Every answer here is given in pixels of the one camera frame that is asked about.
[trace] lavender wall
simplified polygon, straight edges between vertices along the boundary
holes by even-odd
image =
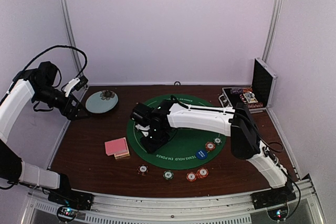
[[[283,0],[268,62],[279,74],[273,111],[328,223],[336,206],[335,13],[335,0]]]
[[[0,96],[32,57],[56,44],[67,44],[59,0],[0,0]],[[51,60],[64,81],[75,75],[69,51],[56,49],[41,60]],[[33,112],[28,104],[15,123],[8,145],[26,162],[46,168],[66,119],[58,111]],[[0,185],[6,186],[0,179]],[[0,223],[18,223],[27,189],[0,190]]]
[[[274,0],[68,0],[90,84],[250,83]]]

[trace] black cable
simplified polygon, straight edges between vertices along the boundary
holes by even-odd
[[[49,194],[50,194],[50,192],[49,192],[49,193],[46,193],[46,192],[44,191],[44,188],[42,188],[42,193],[45,194],[45,195],[49,195]]]
[[[298,209],[298,207],[300,205],[300,202],[301,202],[301,190],[300,190],[299,186],[294,182],[294,180],[283,169],[281,169],[281,171],[295,185],[295,187],[299,191],[299,200],[298,200],[298,203],[296,204],[293,212],[290,215],[287,215],[287,217],[284,219],[284,221],[286,221],[287,219],[289,219],[290,217],[293,216],[293,214],[295,213],[295,211]]]
[[[272,148],[268,143],[265,142],[265,140],[263,139],[263,137],[260,135],[258,129],[251,123],[251,121],[244,115],[242,114],[238,114],[238,113],[234,113],[234,112],[231,112],[231,111],[225,111],[225,113],[228,113],[228,114],[234,114],[236,116],[238,116],[239,118],[243,119],[245,122],[247,122],[248,124],[250,124],[252,126],[252,129],[255,131],[255,133],[257,134],[257,136],[260,138],[260,140],[270,149],[272,150],[273,152],[276,152],[276,153],[281,153],[284,151],[284,147],[281,143],[278,143],[278,142],[272,142],[273,144],[274,143],[277,143],[278,145],[281,145],[281,150],[278,151],[274,148]]]
[[[279,143],[279,142],[269,142],[268,143],[268,145],[273,145],[273,144],[277,144],[277,145],[280,146],[281,150],[279,150],[278,153],[281,153],[281,152],[283,152],[285,150],[284,146],[281,143]]]
[[[58,88],[60,85],[61,85],[61,82],[62,82],[62,74],[61,74],[61,71],[59,70],[58,67],[57,68],[57,72],[59,72],[59,82],[56,86],[53,86],[53,88]]]
[[[48,52],[48,51],[50,51],[50,50],[53,50],[54,48],[70,48],[70,49],[72,49],[72,50],[75,50],[75,51],[77,51],[77,52],[80,52],[83,56],[84,56],[84,59],[85,59],[85,62],[84,62],[84,65],[83,65],[83,67],[81,68],[81,70],[78,72],[78,74],[75,76],[75,78],[77,78],[77,77],[79,77],[82,73],[83,73],[83,71],[84,71],[84,69],[86,68],[86,65],[88,64],[88,58],[87,58],[87,56],[86,56],[86,54],[82,51],[82,50],[80,50],[80,49],[78,49],[78,48],[76,48],[76,47],[73,47],[73,46],[66,46],[66,45],[55,45],[55,46],[52,46],[52,47],[49,47],[49,48],[47,48],[46,50],[44,50],[43,52],[40,52],[37,56],[35,56],[24,68],[23,68],[23,70],[20,72],[20,74],[18,74],[17,76],[16,76],[16,78],[13,80],[13,83],[10,85],[10,87],[9,87],[9,89],[8,89],[8,91],[7,91],[7,93],[4,95],[4,97],[1,99],[1,101],[0,101],[0,105],[1,104],[3,104],[3,102],[6,100],[6,98],[7,98],[7,96],[8,96],[8,94],[12,91],[12,89],[14,88],[14,86],[16,85],[16,83],[17,83],[17,81],[20,79],[20,77],[21,77],[21,75],[27,70],[27,68],[37,59],[37,58],[39,58],[40,56],[42,56],[43,54],[45,54],[46,52]]]
[[[65,83],[65,84],[61,87],[61,91],[63,91],[63,89],[65,88],[66,85],[67,85],[67,83]]]
[[[0,189],[1,190],[9,190],[9,189],[11,189],[13,186],[15,186],[15,184],[14,183],[12,183],[10,186],[8,186],[8,187],[2,187],[2,186],[0,186]]]
[[[37,101],[37,103],[35,103],[35,105],[33,106],[33,110],[35,112],[50,112],[54,110],[54,107],[52,107],[51,109],[36,109],[36,107],[40,104],[40,101]]]
[[[223,113],[224,111],[221,111],[221,110],[216,110],[216,109],[202,109],[202,108],[193,108],[193,107],[188,107],[186,104],[180,102],[178,100],[177,97],[175,97],[174,95],[171,96],[171,100],[173,101],[176,101],[180,106],[182,106],[183,108],[185,109],[191,109],[191,110],[203,110],[203,111],[213,111],[213,112],[219,112],[219,113]],[[243,119],[244,121],[246,121],[248,124],[250,124],[252,126],[252,129],[256,132],[257,136],[260,138],[260,140],[272,151],[276,152],[276,153],[281,153],[284,151],[284,147],[281,143],[277,143],[277,142],[272,142],[273,144],[278,144],[281,146],[281,150],[278,151],[274,148],[272,148],[268,143],[265,142],[265,140],[263,139],[263,137],[260,135],[258,129],[251,123],[251,121],[244,115],[241,115],[241,114],[238,114],[238,113],[234,113],[234,112],[231,112],[231,111],[225,111],[224,113],[228,113],[228,114],[234,114],[238,117],[240,117],[241,119]]]

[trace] poker chip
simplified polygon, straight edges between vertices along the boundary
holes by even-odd
[[[170,180],[174,177],[174,173],[171,171],[171,170],[166,170],[164,173],[163,173],[163,177],[167,180]]]
[[[198,178],[206,178],[209,175],[209,171],[207,168],[200,168],[196,174]]]
[[[195,180],[197,180],[197,175],[193,172],[190,172],[187,174],[187,180],[189,182],[194,182]]]
[[[146,165],[140,165],[138,167],[138,174],[141,176],[145,176],[148,173],[148,166]]]
[[[222,139],[220,139],[219,137],[216,137],[214,139],[214,143],[215,143],[215,145],[220,145],[220,144],[222,144]]]
[[[205,149],[210,152],[210,151],[213,151],[214,149],[216,148],[216,145],[212,142],[207,142],[205,144]]]
[[[205,150],[199,150],[196,152],[196,157],[198,159],[206,159],[208,156],[207,152]]]

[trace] blue poker chip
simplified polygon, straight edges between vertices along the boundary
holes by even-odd
[[[199,150],[196,152],[196,157],[198,159],[206,159],[208,156],[207,152],[205,150]]]

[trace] light blue plate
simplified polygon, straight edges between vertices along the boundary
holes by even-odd
[[[101,114],[112,110],[118,103],[118,96],[111,90],[103,90],[94,93],[86,101],[85,107],[88,111]]]

